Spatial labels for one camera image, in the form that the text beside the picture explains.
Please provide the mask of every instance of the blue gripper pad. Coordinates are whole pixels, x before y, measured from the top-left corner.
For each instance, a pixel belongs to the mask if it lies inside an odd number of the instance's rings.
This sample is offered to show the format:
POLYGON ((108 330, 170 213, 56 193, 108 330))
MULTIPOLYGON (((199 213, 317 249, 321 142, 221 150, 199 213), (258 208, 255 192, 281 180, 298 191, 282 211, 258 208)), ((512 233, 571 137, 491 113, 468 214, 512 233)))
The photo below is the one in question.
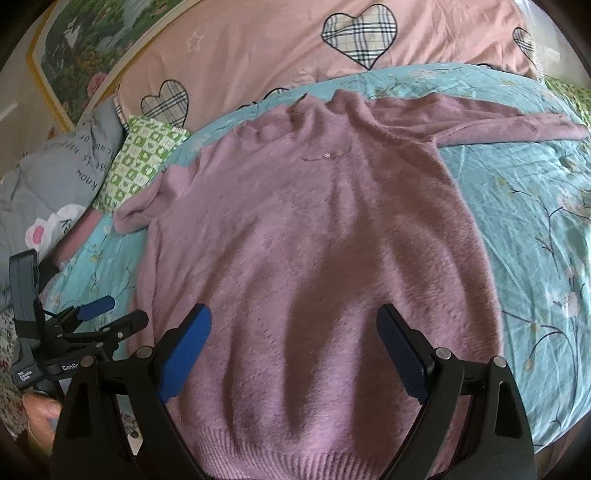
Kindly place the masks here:
POLYGON ((381 306, 376 319, 378 335, 396 367, 404 389, 422 404, 427 401, 427 367, 411 346, 411 330, 392 305, 381 306))
POLYGON ((91 301, 86 305, 82 305, 78 309, 78 319, 82 322, 88 322, 103 313, 113 310, 115 308, 115 299, 111 296, 102 297, 101 299, 91 301))
POLYGON ((178 337, 174 339, 176 344, 171 347, 170 354, 160 370, 158 396, 162 403, 176 397, 183 389, 189 372, 212 331, 211 310, 203 304, 195 305, 175 330, 174 334, 170 330, 169 332, 178 337))

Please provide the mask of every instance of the pink bunny ear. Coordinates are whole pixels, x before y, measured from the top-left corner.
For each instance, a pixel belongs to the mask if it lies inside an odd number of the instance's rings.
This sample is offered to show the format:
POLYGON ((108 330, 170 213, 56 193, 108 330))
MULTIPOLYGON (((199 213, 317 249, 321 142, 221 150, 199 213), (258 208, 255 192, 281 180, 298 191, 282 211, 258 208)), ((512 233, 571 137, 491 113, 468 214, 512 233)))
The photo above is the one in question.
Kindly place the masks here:
POLYGON ((47 252, 51 243, 51 231, 43 218, 38 218, 25 232, 25 244, 34 248, 40 256, 47 252))
POLYGON ((33 230, 33 235, 31 239, 35 245, 41 245, 41 240, 43 239, 43 232, 45 232, 45 228, 41 225, 37 225, 33 230))

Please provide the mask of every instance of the human hand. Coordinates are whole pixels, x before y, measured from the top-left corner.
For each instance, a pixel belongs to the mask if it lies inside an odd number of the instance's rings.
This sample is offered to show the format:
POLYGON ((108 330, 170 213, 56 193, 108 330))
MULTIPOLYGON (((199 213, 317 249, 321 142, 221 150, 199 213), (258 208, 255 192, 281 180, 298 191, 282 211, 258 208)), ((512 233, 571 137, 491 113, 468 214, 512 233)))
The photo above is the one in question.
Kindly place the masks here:
POLYGON ((56 419, 60 416, 60 403, 44 395, 27 392, 22 396, 22 404, 29 419, 29 437, 33 437, 30 440, 37 443, 48 455, 53 447, 53 440, 56 438, 49 419, 56 419))

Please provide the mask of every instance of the heart appliqué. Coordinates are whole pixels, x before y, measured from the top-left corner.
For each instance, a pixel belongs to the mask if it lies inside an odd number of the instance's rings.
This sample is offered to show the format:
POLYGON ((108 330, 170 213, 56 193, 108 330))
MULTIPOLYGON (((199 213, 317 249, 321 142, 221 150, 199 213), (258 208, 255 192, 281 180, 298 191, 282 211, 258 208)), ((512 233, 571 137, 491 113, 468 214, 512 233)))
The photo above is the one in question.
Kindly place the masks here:
POLYGON ((538 51, 535 48, 534 38, 531 36, 531 34, 525 28, 517 27, 513 30, 513 40, 523 52, 523 55, 525 55, 529 61, 535 65, 535 69, 538 71, 538 76, 543 77, 544 68, 540 62, 538 51))
POLYGON ((158 95, 146 95, 140 105, 148 118, 182 128, 189 113, 189 94, 180 82, 165 80, 158 95))
POLYGON ((333 14, 324 22, 322 40, 362 67, 371 70, 392 46, 398 23, 392 11, 382 4, 368 7, 358 17, 333 14))

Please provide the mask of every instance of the pink duvet cover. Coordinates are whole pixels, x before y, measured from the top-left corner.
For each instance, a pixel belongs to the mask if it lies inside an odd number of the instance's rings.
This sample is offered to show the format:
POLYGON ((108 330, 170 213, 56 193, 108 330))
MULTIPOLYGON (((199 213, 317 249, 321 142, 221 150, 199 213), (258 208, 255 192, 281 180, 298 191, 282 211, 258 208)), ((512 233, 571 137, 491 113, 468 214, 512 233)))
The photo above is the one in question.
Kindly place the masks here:
POLYGON ((283 89, 440 62, 538 77, 513 0, 202 0, 128 70, 117 101, 123 120, 194 132, 283 89))

